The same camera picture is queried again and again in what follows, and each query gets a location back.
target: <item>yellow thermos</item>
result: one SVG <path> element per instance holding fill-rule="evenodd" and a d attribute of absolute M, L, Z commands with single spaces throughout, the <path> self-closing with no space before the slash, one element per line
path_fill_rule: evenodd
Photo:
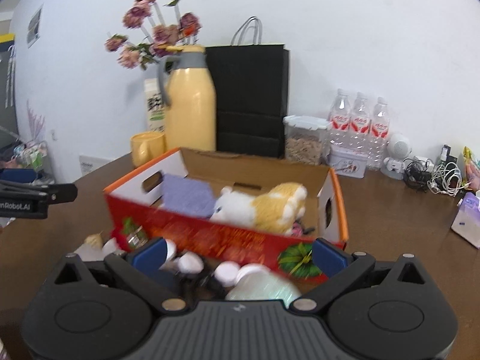
<path fill-rule="evenodd" d="M 197 44 L 171 46 L 177 51 L 160 59 L 158 83 L 165 104 L 165 136 L 169 149 L 188 147 L 215 150 L 215 88 L 205 60 L 205 48 Z M 173 62 L 170 75 L 165 63 Z"/>

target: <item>black paper bag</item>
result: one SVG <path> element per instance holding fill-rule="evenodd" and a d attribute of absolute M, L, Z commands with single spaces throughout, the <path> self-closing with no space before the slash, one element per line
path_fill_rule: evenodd
<path fill-rule="evenodd" d="M 207 47 L 217 91 L 217 150 L 282 157 L 289 93 L 283 44 Z"/>

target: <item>red cardboard box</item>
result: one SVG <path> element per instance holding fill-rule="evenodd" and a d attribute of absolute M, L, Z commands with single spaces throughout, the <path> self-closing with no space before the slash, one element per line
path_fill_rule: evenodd
<path fill-rule="evenodd" d="M 147 186 L 160 171 L 207 181 L 216 196 L 224 186 L 259 195 L 283 182 L 301 183 L 308 191 L 302 222 L 306 227 L 315 227 L 316 231 L 311 237 L 286 237 L 162 210 L 158 207 L 160 186 Z M 311 243 L 317 237 L 324 237 L 343 249 L 348 239 L 340 184 L 327 166 L 181 148 L 135 169 L 104 192 L 116 228 L 122 227 L 123 219 L 131 217 L 150 237 L 172 239 L 179 250 L 188 249 L 240 265 L 262 263 L 283 275 L 316 283 L 326 277 L 310 274 Z M 292 263 L 295 258 L 285 258 L 290 256 L 302 256 L 302 264 Z"/>

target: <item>food storage container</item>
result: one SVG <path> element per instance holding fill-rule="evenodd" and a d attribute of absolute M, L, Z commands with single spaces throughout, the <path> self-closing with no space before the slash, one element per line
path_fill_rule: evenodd
<path fill-rule="evenodd" d="M 305 164 L 318 165 L 328 154 L 331 123 L 320 117 L 286 116 L 285 158 Z"/>
<path fill-rule="evenodd" d="M 368 155 L 359 150 L 345 149 L 332 145 L 328 155 L 328 164 L 338 175 L 361 179 L 365 174 L 367 159 Z"/>

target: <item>stuffed animal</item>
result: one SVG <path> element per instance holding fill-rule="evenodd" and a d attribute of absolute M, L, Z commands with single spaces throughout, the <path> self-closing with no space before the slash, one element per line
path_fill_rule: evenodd
<path fill-rule="evenodd" d="M 224 187 L 210 220 L 272 234 L 291 231 L 305 213 L 306 188 L 298 183 L 279 184 L 260 196 Z"/>

